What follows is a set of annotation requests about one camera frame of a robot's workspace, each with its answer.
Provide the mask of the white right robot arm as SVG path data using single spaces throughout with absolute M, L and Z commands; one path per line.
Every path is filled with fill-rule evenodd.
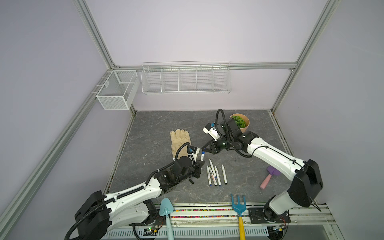
M 209 123 L 203 131 L 212 137 L 203 147 L 205 152 L 218 154 L 222 150 L 234 150 L 245 158 L 255 156 L 291 181 L 285 192 L 273 196 L 264 205 L 261 213 L 263 220 L 274 223 L 292 208 L 314 205 L 315 198 L 324 187 L 317 162 L 295 158 L 251 131 L 242 132 L 234 120 L 219 125 Z

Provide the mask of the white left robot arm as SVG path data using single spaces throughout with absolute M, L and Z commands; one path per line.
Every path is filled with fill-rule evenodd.
M 108 231 L 124 225 L 148 225 L 158 214 L 152 202 L 174 189 L 184 180 L 199 178 L 203 161 L 180 157 L 178 160 L 153 171 L 144 183 L 111 194 L 92 193 L 75 213 L 75 223 L 65 239 L 74 231 L 77 240 L 100 240 Z

